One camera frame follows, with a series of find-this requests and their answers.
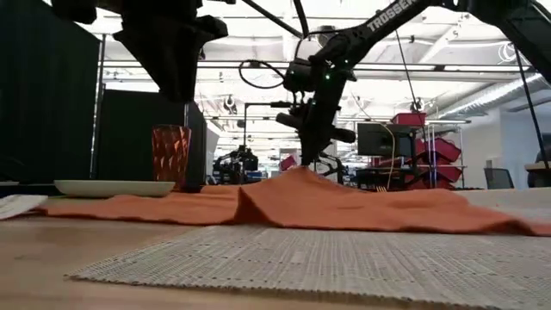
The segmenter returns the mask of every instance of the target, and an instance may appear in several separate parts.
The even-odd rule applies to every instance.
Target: ceiling pipe
[[[454,26],[450,26],[446,32],[444,32],[438,40],[434,43],[433,46],[431,46],[421,57],[421,59],[418,61],[419,64],[423,64],[431,60],[434,56],[436,56],[439,52],[441,52],[444,48],[446,48],[449,43],[456,39],[459,35],[459,31],[461,30],[461,25],[465,21],[466,15],[461,15],[459,19],[457,20],[457,24]]]
[[[530,92],[534,93],[539,90],[549,89],[549,84],[541,74],[534,74],[527,78]],[[442,119],[450,118],[457,115],[465,117],[465,115],[478,114],[492,108],[499,107],[505,103],[525,96],[523,80],[507,84],[494,84],[487,87],[471,96],[468,96],[451,106],[441,109],[438,114],[434,113],[430,117]]]
[[[539,107],[539,106],[544,105],[544,104],[549,104],[549,103],[551,103],[551,100],[549,100],[549,98],[541,99],[540,101],[534,102],[534,108]],[[510,109],[507,110],[507,112],[517,113],[517,112],[521,112],[521,111],[524,111],[524,110],[527,110],[527,109],[530,109],[530,106],[528,104],[523,104],[523,105],[520,105],[520,106],[515,107],[515,108],[510,108]]]

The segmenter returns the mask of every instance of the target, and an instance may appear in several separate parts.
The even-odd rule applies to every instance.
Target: desk
[[[539,162],[539,163],[536,163],[536,164],[526,164],[524,166],[524,169],[526,169],[527,172],[544,171],[545,170],[545,163],[544,162]]]
[[[530,187],[551,187],[551,170],[545,169],[545,162],[526,164],[524,169],[529,173],[528,184]]]
[[[67,203],[53,200],[49,203]],[[101,220],[20,218],[0,222],[0,309],[396,310],[246,294],[145,288],[64,279],[97,260],[194,227]]]

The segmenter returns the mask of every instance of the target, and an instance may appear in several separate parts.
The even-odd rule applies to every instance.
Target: black curtain
[[[191,129],[186,186],[194,188],[205,183],[207,165],[207,123],[195,102],[188,103],[188,127]]]
[[[95,36],[41,0],[0,1],[4,174],[34,183],[89,178],[98,51]]]
[[[99,119],[97,178],[153,181],[155,125],[184,126],[184,106],[168,102],[158,93],[105,90]]]

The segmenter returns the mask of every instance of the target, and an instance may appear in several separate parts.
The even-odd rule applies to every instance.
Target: red storage bin
[[[415,141],[415,147],[418,156],[423,156],[426,152],[425,143],[420,139]],[[455,146],[454,142],[442,138],[436,138],[435,148],[437,156],[446,158],[450,163],[454,163],[461,155],[461,149]]]
[[[390,120],[393,124],[423,127],[427,118],[426,113],[399,113]]]
[[[417,164],[427,165],[428,162],[423,159],[419,159]],[[446,158],[438,158],[436,160],[436,173],[438,174],[438,177],[445,177],[448,181],[455,183],[459,181],[462,170],[458,167],[450,167],[450,165],[451,163]],[[429,171],[429,167],[419,167],[419,170],[424,173]]]
[[[296,160],[294,160],[293,155],[290,155],[289,157],[283,159],[279,165],[282,171],[287,171],[289,168],[296,166]]]
[[[408,176],[406,177],[406,182],[411,182],[414,177]],[[439,178],[436,180],[436,186],[435,189],[453,189],[454,186],[451,184],[450,181]],[[416,190],[416,189],[430,189],[430,176],[429,172],[425,172],[421,174],[420,178],[415,182],[410,184],[407,187],[407,190]]]

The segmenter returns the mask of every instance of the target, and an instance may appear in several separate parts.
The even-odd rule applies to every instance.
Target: orange towel
[[[469,204],[441,189],[368,193],[305,168],[244,186],[207,186],[200,194],[165,198],[118,196],[82,206],[50,207],[50,216],[175,222],[186,225],[266,224],[282,227],[423,233],[507,233],[551,236],[537,224]]]

